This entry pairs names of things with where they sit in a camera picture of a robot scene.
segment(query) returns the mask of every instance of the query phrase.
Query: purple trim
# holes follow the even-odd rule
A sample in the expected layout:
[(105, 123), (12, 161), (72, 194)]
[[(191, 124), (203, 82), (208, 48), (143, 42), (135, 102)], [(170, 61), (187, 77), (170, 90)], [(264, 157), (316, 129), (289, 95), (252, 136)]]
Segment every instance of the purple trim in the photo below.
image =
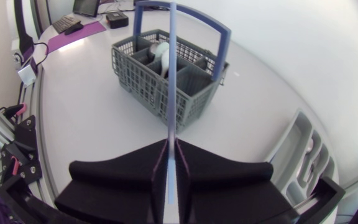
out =
[(167, 150), (167, 142), (168, 142), (168, 140), (165, 140), (164, 147), (162, 148), (160, 156), (158, 157), (157, 163), (155, 164), (155, 166), (153, 168), (152, 182), (154, 181), (154, 177), (155, 177), (155, 173), (157, 172), (158, 165), (160, 165), (160, 163), (161, 163), (162, 156), (164, 155), (165, 150)]
[(190, 176), (189, 165), (187, 164), (185, 155), (183, 155), (183, 152), (182, 152), (182, 150), (181, 150), (181, 147), (180, 147), (180, 144), (179, 144), (179, 139), (177, 139), (177, 147), (178, 147), (178, 150), (179, 150), (180, 157), (181, 157), (181, 159), (183, 160), (183, 163), (184, 163), (184, 165), (185, 165), (185, 167), (186, 167), (187, 175)]

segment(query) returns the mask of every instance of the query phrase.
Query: cutlery basket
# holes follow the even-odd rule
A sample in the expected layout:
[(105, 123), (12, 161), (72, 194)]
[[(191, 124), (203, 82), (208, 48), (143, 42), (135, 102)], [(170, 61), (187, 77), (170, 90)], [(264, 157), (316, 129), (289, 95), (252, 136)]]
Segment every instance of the cutlery basket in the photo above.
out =
[[(120, 85), (167, 124), (168, 78), (160, 76), (161, 60), (153, 62), (147, 56), (149, 47), (161, 42), (169, 42), (168, 32), (138, 33), (113, 44), (111, 53)], [(215, 75), (217, 56), (179, 37), (176, 47), (177, 132), (180, 132), (201, 116), (219, 84), (223, 85), (228, 63), (221, 57), (222, 69)]]

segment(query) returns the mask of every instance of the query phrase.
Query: blue handle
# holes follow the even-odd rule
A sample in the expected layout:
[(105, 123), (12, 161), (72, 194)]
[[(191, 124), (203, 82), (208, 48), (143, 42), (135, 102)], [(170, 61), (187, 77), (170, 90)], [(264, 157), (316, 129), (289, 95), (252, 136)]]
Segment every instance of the blue handle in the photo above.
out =
[[(135, 6), (135, 26), (134, 26), (134, 35), (139, 35), (140, 30), (142, 29), (142, 16), (143, 8), (145, 6), (160, 6), (160, 7), (170, 7), (169, 2), (160, 2), (160, 1), (138, 1)], [(219, 50), (218, 56), (216, 57), (215, 66), (212, 71), (212, 80), (216, 81), (219, 79), (221, 72), (223, 71), (224, 59), (227, 55), (227, 49), (229, 48), (229, 41), (231, 30), (225, 25), (221, 24), (216, 19), (200, 12), (196, 9), (192, 9), (181, 4), (177, 4), (177, 10), (189, 14), (206, 24), (210, 25), (212, 28), (216, 29), (221, 33), (221, 40), (219, 41)]]

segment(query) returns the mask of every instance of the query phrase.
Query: white object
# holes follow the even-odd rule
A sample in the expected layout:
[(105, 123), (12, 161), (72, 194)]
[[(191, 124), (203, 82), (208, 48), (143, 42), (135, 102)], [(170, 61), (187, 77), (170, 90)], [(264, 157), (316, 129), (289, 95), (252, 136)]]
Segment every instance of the white object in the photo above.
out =
[(161, 57), (161, 77), (165, 78), (165, 74), (169, 69), (169, 48), (164, 51)]
[(169, 49), (169, 44), (167, 42), (162, 42), (155, 49), (155, 56), (153, 62), (159, 60), (162, 57), (162, 54)]
[(35, 76), (35, 73), (31, 67), (31, 64), (25, 66), (21, 70), (18, 71), (18, 74), (20, 78), (23, 81), (24, 87), (27, 87), (35, 82), (35, 79), (37, 78)]
[(314, 141), (313, 141), (313, 139), (310, 139), (308, 149), (306, 150), (306, 153), (311, 152), (311, 150), (313, 149), (313, 145), (314, 145)]

